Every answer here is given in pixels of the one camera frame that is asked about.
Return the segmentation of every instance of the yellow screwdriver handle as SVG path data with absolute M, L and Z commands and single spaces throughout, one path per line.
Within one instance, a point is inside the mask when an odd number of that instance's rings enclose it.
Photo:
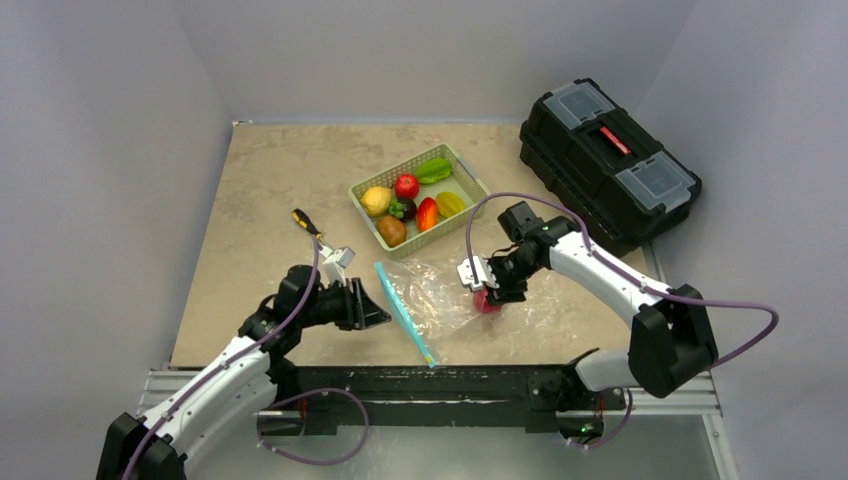
M 318 231 L 318 228 L 315 227 L 315 224 L 312 223 L 312 220 L 303 213 L 303 210 L 299 208 L 295 208 L 292 210 L 292 217 L 294 217 L 294 221 L 297 222 L 304 230 L 315 235 L 317 238 L 321 238 L 321 232 Z

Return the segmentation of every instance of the yellow fruit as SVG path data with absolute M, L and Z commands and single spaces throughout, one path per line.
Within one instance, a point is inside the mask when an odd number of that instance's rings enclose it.
M 392 201 L 392 189 L 386 187 L 371 187 L 362 194 L 359 203 L 365 209 L 369 217 L 376 217 L 386 213 L 389 203 Z
M 465 210 L 465 202 L 453 192 L 442 192 L 436 195 L 436 206 L 439 207 L 439 214 L 445 218 Z

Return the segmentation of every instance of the plastic basket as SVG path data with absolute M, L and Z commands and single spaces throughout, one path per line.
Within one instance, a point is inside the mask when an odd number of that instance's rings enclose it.
M 434 158 L 447 159 L 453 167 L 451 175 L 450 177 L 434 184 L 421 185 L 421 191 L 418 193 L 418 196 L 415 197 L 415 204 L 420 204 L 421 200 L 426 197 L 432 197 L 435 199 L 436 195 L 441 192 L 453 192 L 462 199 L 466 208 L 450 218 L 440 216 L 439 223 L 425 232 L 419 232 L 415 222 L 407 222 L 406 241 L 396 247 L 389 247 L 386 245 L 383 237 L 381 237 L 379 232 L 377 232 L 376 225 L 382 216 L 376 218 L 369 217 L 362 208 L 362 205 L 359 204 L 359 198 L 371 187 L 379 186 L 393 189 L 397 177 L 404 173 L 414 173 L 422 163 Z M 456 150 L 451 148 L 449 145 L 441 144 L 427 150 L 424 153 L 416 155 L 409 160 L 400 162 L 391 168 L 383 170 L 373 177 L 357 183 L 350 188 L 348 193 L 350 195 L 350 199 L 353 201 L 354 207 L 362 216 L 362 219 L 368 225 L 368 228 L 371 229 L 371 233 L 374 234 L 374 238 L 380 243 L 380 246 L 383 247 L 383 250 L 386 251 L 390 259 L 397 260 L 406 257 L 410 253 L 424 247 L 437 238 L 444 236 L 451 230 L 464 226 L 468 221 L 468 216 L 471 215 L 471 209 L 477 202 L 489 194 L 489 189 L 486 188 L 486 185 L 484 185 L 477 175 L 474 174 L 471 167 L 469 167 L 468 164 L 460 158 L 459 154 L 456 153 Z M 477 213 L 479 215 L 482 212 L 483 208 L 481 208 Z

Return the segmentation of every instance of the starfruit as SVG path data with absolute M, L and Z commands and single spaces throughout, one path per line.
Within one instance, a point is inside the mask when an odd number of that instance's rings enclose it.
M 465 210 L 465 202 L 453 192 L 442 192 L 436 195 L 436 205 L 439 207 L 439 213 L 445 218 Z

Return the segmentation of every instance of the gray wall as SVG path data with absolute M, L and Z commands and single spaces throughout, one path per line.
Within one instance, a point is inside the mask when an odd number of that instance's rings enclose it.
M 231 117 L 492 121 L 592 76 L 636 107 L 695 0 L 175 0 Z
M 848 3 L 700 1 L 638 117 L 704 195 L 660 242 L 672 278 L 783 314 L 716 369 L 746 479 L 845 478 Z M 727 352 L 765 315 L 715 311 Z
M 170 2 L 2 12 L 0 477 L 90 479 L 173 345 L 230 128 Z

